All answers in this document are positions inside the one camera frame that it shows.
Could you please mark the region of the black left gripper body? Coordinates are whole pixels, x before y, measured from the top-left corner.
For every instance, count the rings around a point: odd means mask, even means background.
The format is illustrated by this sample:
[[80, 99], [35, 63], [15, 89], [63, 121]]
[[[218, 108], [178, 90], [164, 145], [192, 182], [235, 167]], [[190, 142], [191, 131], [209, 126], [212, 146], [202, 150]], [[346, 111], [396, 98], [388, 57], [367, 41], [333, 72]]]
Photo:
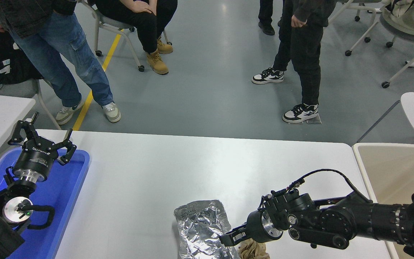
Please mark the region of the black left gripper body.
[[27, 140], [22, 146], [22, 152], [13, 166], [13, 175], [21, 177], [21, 173], [31, 170], [48, 177], [57, 158], [57, 151], [50, 149], [54, 142], [47, 139]]

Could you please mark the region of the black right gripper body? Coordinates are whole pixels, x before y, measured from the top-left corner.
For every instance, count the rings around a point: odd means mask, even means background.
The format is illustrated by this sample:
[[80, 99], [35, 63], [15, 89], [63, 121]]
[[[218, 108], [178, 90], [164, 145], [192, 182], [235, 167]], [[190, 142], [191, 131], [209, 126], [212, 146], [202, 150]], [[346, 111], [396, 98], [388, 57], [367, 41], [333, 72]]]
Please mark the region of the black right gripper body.
[[247, 236], [259, 243], [271, 241], [270, 221], [264, 210], [256, 210], [247, 218]]

